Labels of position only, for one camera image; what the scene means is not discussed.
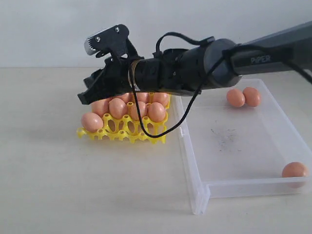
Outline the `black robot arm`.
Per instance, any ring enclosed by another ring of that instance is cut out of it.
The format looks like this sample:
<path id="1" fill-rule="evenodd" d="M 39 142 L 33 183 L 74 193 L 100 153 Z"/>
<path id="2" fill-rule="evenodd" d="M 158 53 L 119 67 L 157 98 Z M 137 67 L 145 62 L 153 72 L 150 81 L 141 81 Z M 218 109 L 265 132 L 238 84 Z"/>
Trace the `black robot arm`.
<path id="1" fill-rule="evenodd" d="M 202 90 L 236 85 L 243 75 L 312 68 L 312 24 L 306 22 L 245 44 L 208 37 L 193 40 L 183 34 L 171 36 L 192 44 L 192 49 L 173 48 L 152 58 L 139 56 L 129 40 L 129 29 L 118 24 L 85 41 L 88 55 L 105 57 L 105 66 L 84 79 L 86 91 L 78 94 L 84 105 L 132 91 L 165 92 L 192 96 Z"/>

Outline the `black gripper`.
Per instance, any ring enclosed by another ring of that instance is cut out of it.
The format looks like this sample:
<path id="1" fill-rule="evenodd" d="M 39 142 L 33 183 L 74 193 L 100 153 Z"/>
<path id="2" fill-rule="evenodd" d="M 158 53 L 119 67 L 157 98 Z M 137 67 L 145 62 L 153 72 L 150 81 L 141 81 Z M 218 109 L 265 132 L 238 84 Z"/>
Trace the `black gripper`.
<path id="1" fill-rule="evenodd" d="M 112 56 L 106 58 L 104 68 L 94 71 L 83 80 L 88 90 L 78 94 L 81 104 L 89 105 L 95 101 L 131 92 L 130 74 L 135 62 L 142 59 L 144 57 L 141 56 L 121 57 L 120 60 L 113 59 Z"/>

